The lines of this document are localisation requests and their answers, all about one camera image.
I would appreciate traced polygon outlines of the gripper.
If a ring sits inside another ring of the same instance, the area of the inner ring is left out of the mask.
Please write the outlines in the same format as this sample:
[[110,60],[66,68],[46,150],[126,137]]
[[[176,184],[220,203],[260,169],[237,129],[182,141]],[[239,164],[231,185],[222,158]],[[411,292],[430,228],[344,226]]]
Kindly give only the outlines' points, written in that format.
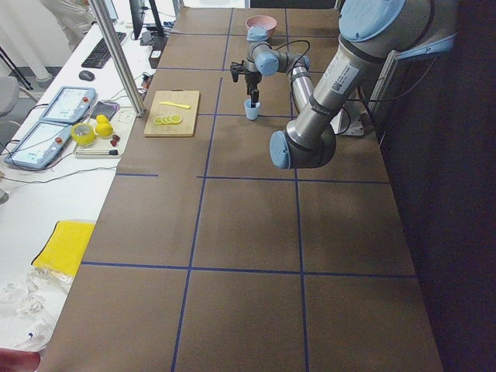
[[252,107],[256,108],[259,102],[258,84],[262,81],[262,75],[259,72],[248,71],[244,74],[244,77],[247,94],[249,95],[249,104],[252,104]]

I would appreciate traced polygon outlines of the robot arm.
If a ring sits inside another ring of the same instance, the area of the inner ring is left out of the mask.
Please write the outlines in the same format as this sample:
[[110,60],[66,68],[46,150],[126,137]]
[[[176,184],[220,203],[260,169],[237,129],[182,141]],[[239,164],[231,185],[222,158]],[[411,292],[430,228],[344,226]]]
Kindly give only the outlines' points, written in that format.
[[270,158],[280,169],[326,165],[335,153],[331,121],[353,91],[395,50],[407,58],[438,56],[456,36],[457,1],[346,1],[339,17],[338,49],[316,86],[308,77],[308,58],[275,50],[261,26],[249,28],[247,59],[232,65],[232,77],[244,75],[247,93],[258,100],[257,84],[277,72],[304,82],[293,94],[298,117],[270,138]]

